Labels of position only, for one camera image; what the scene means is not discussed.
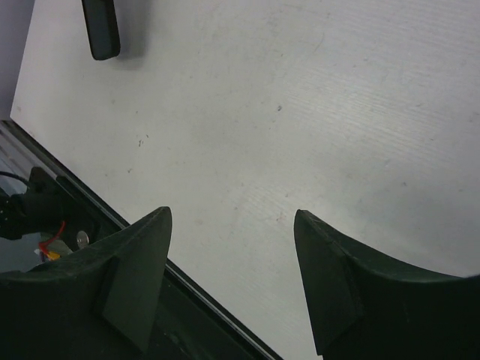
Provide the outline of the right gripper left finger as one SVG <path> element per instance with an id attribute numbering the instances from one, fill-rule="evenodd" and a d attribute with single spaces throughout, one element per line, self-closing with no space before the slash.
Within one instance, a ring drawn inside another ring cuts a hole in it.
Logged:
<path id="1" fill-rule="evenodd" d="M 27 272 L 1 275 L 3 359 L 139 359 L 149 347 L 172 233 L 160 207 Z"/>

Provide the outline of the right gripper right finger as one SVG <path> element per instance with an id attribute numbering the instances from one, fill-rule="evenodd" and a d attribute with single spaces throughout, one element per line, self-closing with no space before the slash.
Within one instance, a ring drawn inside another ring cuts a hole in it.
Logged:
<path id="1" fill-rule="evenodd" d="M 294 240 L 324 359 L 477 359 L 479 277 L 420 268 L 299 210 Z"/>

